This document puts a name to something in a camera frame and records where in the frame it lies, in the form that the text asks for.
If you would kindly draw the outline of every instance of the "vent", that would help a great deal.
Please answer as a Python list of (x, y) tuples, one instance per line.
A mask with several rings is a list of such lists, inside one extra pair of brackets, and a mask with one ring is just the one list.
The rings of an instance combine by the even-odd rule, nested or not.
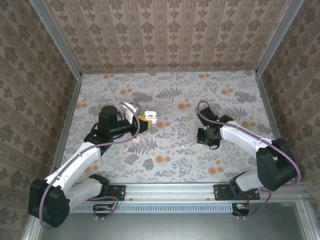
[[(83, 203), (70, 213), (93, 213), (92, 203)], [(96, 211), (97, 213), (105, 213), (106, 211)], [(153, 214), (169, 214), (169, 213), (232, 213), (232, 203), (119, 203), (115, 213), (153, 213)]]

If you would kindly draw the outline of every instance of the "cable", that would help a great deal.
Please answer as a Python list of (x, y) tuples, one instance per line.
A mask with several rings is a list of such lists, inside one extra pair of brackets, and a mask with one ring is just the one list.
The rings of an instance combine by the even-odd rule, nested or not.
[[(108, 218), (117, 209), (118, 203), (119, 203), (118, 198), (116, 198), (115, 196), (102, 196), (102, 197), (92, 197), (92, 198), (89, 198), (88, 200), (96, 201), (96, 200), (104, 200), (104, 199), (113, 199), (113, 200), (115, 200), (115, 207), (106, 216), (104, 216), (104, 218)], [(97, 216), (97, 210), (101, 209), (101, 208), (104, 208), (104, 206), (96, 207), (95, 210), (94, 210), (93, 215), (96, 217), (96, 219), (98, 217)]]
[(219, 121), (212, 121), (208, 118), (206, 118), (205, 116), (203, 116), (200, 111), (199, 111), (199, 107), (200, 107), (200, 104), (201, 103), (205, 103), (208, 105), (208, 107), (210, 108), (210, 104), (205, 101), (205, 100), (201, 100), (199, 101), (198, 105), (196, 106), (196, 112), (197, 114), (203, 118), (204, 120), (208, 121), (209, 123), (213, 123), (213, 124), (218, 124), (218, 125), (223, 125), (223, 126), (228, 126), (228, 127), (231, 127), (231, 128), (234, 128), (234, 129), (238, 129), (242, 132), (244, 132), (245, 134), (248, 134), (249, 136), (253, 137), (254, 139), (257, 139), (259, 140), (260, 142), (268, 145), (269, 147), (271, 147), (272, 149), (274, 149), (276, 152), (278, 152), (279, 154), (281, 154), (282, 156), (284, 156), (294, 167), (296, 173), (297, 173), (297, 180), (296, 182), (294, 183), (289, 183), (289, 184), (286, 184), (285, 186), (294, 186), (294, 185), (297, 185), (298, 183), (300, 183), (301, 181), (301, 172), (299, 170), (299, 167), (298, 165), (295, 163), (295, 161), (289, 157), (285, 152), (283, 152), (282, 150), (280, 150), (279, 148), (277, 148), (276, 146), (272, 145), (271, 143), (267, 142), (266, 140), (264, 140), (262, 137), (246, 130), (245, 128), (241, 127), (241, 126), (238, 126), (238, 125), (233, 125), (233, 124), (230, 124), (230, 123), (224, 123), (224, 122), (219, 122)]
[(79, 154), (77, 154), (67, 165), (64, 166), (64, 168), (57, 174), (57, 176), (55, 176), (55, 178), (49, 183), (49, 185), (46, 187), (46, 189), (44, 190), (44, 193), (42, 195), (42, 198), (41, 198), (41, 201), (40, 201), (40, 206), (39, 206), (39, 221), (40, 221), (40, 225), (41, 225), (41, 227), (43, 229), (45, 229), (45, 230), (51, 229), (51, 227), (45, 226), (45, 223), (44, 223), (44, 220), (43, 220), (43, 208), (44, 208), (44, 203), (45, 203), (45, 199), (46, 199), (46, 196), (48, 194), (48, 191), (52, 187), (52, 185), (60, 178), (60, 176), (66, 171), (66, 169), (72, 163), (74, 163), (82, 154), (84, 154), (85, 152), (89, 151), (90, 149), (99, 148), (99, 147), (103, 147), (103, 146), (124, 144), (124, 143), (127, 143), (127, 142), (131, 141), (132, 139), (134, 139), (139, 134), (139, 132), (140, 132), (140, 121), (139, 121), (139, 118), (138, 118), (137, 114), (130, 107), (128, 107), (125, 103), (119, 102), (119, 104), (124, 106), (124, 107), (126, 107), (133, 114), (133, 116), (135, 117), (136, 123), (137, 123), (137, 130), (136, 130), (135, 134), (132, 137), (128, 138), (127, 140), (100, 143), (100, 144), (96, 144), (96, 145), (87, 147), (86, 149), (82, 150)]
[(253, 216), (256, 215), (258, 212), (260, 212), (260, 210), (261, 210), (261, 209), (267, 204), (267, 202), (270, 200), (271, 194), (272, 194), (271, 191), (268, 190), (268, 189), (264, 189), (264, 188), (263, 188), (263, 189), (260, 189), (260, 191), (269, 193), (269, 196), (266, 198), (266, 200), (264, 201), (264, 203), (257, 209), (257, 211), (255, 211), (255, 212), (253, 212), (253, 213), (250, 213), (250, 214), (247, 215), (247, 216), (243, 216), (240, 212), (235, 211), (235, 210), (233, 210), (233, 212), (236, 213), (236, 214), (238, 214), (239, 216), (242, 216), (243, 219), (253, 217)]

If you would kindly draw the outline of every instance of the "patterned floor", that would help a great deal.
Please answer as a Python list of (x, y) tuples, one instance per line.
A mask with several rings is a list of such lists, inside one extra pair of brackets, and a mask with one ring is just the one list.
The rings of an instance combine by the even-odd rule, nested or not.
[(253, 71), (95, 74), (82, 80), (63, 161), (79, 148), (105, 105), (139, 103), (142, 112), (156, 111), (158, 122), (140, 143), (112, 146), (80, 181), (98, 173), (112, 183), (218, 182), (254, 170), (255, 158), (230, 142), (217, 150), (196, 144), (200, 100), (207, 100), (219, 117), (229, 115), (272, 137)]

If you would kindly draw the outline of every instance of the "purple cable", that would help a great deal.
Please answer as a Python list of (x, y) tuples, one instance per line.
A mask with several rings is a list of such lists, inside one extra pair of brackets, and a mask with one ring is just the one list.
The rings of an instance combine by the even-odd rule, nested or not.
[(249, 214), (249, 215), (247, 215), (247, 216), (243, 216), (240, 212), (235, 211), (235, 210), (233, 210), (233, 212), (236, 213), (236, 214), (238, 214), (239, 216), (242, 216), (244, 219), (245, 219), (245, 218), (250, 218), (250, 217), (253, 217), (254, 215), (256, 215), (256, 214), (267, 204), (267, 202), (268, 202), (268, 201), (270, 200), (270, 198), (271, 198), (271, 191), (270, 191), (270, 190), (268, 190), (268, 189), (260, 189), (260, 191), (269, 193), (269, 196), (266, 198), (266, 200), (264, 201), (264, 203), (257, 209), (257, 211), (255, 211), (255, 212), (253, 212), (253, 213), (251, 213), (251, 214)]
[(244, 132), (245, 134), (248, 134), (249, 136), (253, 137), (254, 139), (257, 139), (259, 140), (260, 142), (268, 145), (269, 147), (273, 148), (275, 151), (277, 151), (279, 154), (281, 154), (282, 156), (284, 156), (294, 167), (296, 173), (297, 173), (297, 180), (296, 182), (294, 183), (289, 183), (289, 184), (286, 184), (285, 186), (294, 186), (294, 185), (297, 185), (298, 183), (300, 183), (301, 181), (301, 173), (300, 173), (300, 170), (299, 170), (299, 167), (297, 166), (297, 164), (295, 163), (295, 161), (289, 157), (286, 153), (284, 153), (283, 151), (281, 151), (279, 148), (277, 148), (276, 146), (273, 146), (271, 143), (267, 142), (266, 140), (264, 140), (263, 138), (261, 138), (260, 136), (246, 130), (245, 128), (242, 128), (240, 126), (237, 126), (237, 125), (233, 125), (233, 124), (230, 124), (230, 123), (224, 123), (224, 122), (219, 122), (219, 121), (212, 121), (208, 118), (206, 118), (205, 116), (203, 116), (200, 111), (199, 111), (199, 107), (200, 107), (200, 104), (201, 103), (205, 103), (208, 105), (208, 107), (210, 108), (210, 104), (205, 101), (205, 100), (201, 100), (198, 105), (196, 106), (196, 112), (197, 114), (199, 114), (199, 116), (201, 118), (203, 118), (204, 120), (208, 121), (209, 123), (213, 123), (213, 124), (219, 124), (219, 125), (223, 125), (223, 126), (228, 126), (228, 127), (231, 127), (231, 128), (234, 128), (234, 129), (238, 129), (242, 132)]
[(40, 221), (40, 225), (41, 225), (41, 227), (43, 229), (45, 229), (45, 230), (51, 229), (51, 227), (45, 226), (45, 223), (44, 223), (44, 220), (43, 220), (43, 208), (44, 208), (44, 203), (45, 203), (45, 199), (46, 199), (46, 196), (48, 194), (48, 191), (51, 188), (51, 186), (58, 180), (58, 178), (64, 173), (64, 171), (72, 163), (74, 163), (79, 158), (79, 156), (81, 156), (82, 154), (84, 154), (85, 152), (87, 152), (87, 151), (89, 151), (90, 149), (93, 149), (93, 148), (99, 148), (99, 147), (103, 147), (103, 146), (127, 143), (127, 142), (131, 141), (132, 139), (134, 139), (139, 134), (139, 132), (140, 132), (140, 122), (139, 122), (139, 118), (138, 118), (137, 114), (134, 111), (132, 111), (132, 109), (130, 107), (128, 107), (125, 103), (119, 102), (119, 104), (122, 105), (122, 106), (125, 106), (133, 114), (133, 116), (135, 117), (136, 123), (137, 123), (137, 130), (136, 130), (135, 134), (132, 137), (128, 138), (127, 140), (116, 141), (116, 142), (106, 142), (106, 143), (101, 143), (101, 144), (97, 144), (97, 145), (93, 145), (93, 146), (87, 147), (86, 149), (82, 150), (78, 155), (76, 155), (67, 165), (64, 166), (64, 168), (58, 173), (57, 176), (55, 176), (55, 178), (52, 180), (52, 182), (49, 183), (49, 185), (46, 187), (46, 189), (44, 190), (44, 193), (42, 195), (40, 206), (39, 206), (39, 221)]
[[(115, 207), (114, 207), (106, 216), (104, 216), (104, 218), (108, 218), (108, 217), (110, 217), (110, 215), (117, 209), (118, 203), (119, 203), (118, 198), (116, 198), (115, 196), (102, 196), (102, 197), (92, 197), (92, 198), (89, 198), (88, 200), (96, 201), (96, 200), (104, 200), (104, 199), (113, 199), (113, 200), (115, 200)], [(102, 209), (102, 208), (104, 208), (104, 206), (97, 207), (97, 208), (94, 210), (93, 215), (94, 215), (95, 217), (98, 217), (98, 216), (97, 216), (97, 210), (98, 210), (98, 209)]]

